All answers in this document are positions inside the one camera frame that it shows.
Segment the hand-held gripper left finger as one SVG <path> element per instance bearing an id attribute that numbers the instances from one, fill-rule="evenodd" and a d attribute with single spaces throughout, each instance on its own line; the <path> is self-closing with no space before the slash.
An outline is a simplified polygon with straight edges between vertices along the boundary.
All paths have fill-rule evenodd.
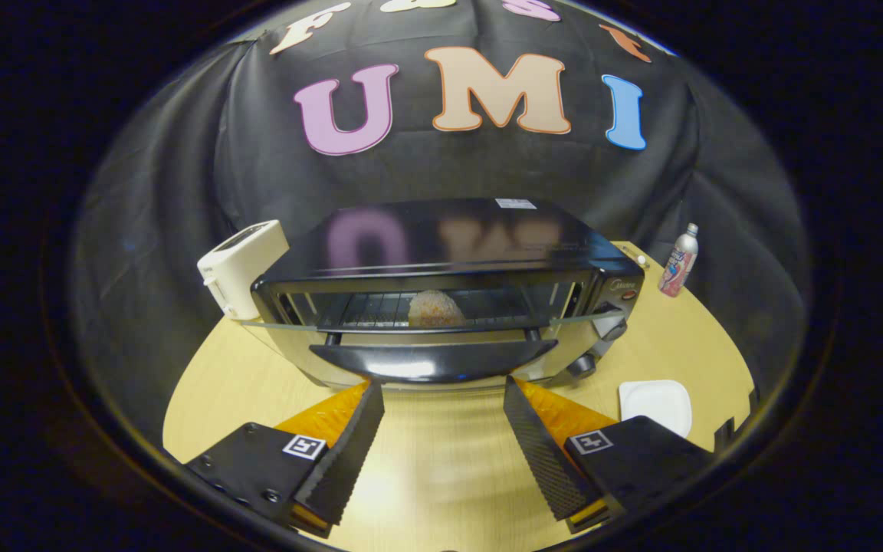
<path id="1" fill-rule="evenodd" d="M 366 380 L 276 426 L 246 422 L 186 467 L 271 523 L 329 537 L 384 412 L 381 384 Z"/>

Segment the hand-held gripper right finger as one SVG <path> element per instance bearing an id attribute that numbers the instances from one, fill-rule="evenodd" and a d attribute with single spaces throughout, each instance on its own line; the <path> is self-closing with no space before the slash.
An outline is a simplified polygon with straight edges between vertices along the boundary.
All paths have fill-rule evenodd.
<path id="1" fill-rule="evenodd" d="M 714 461 L 647 416 L 618 422 L 512 376 L 502 409 L 544 501 L 574 534 L 658 509 Z"/>

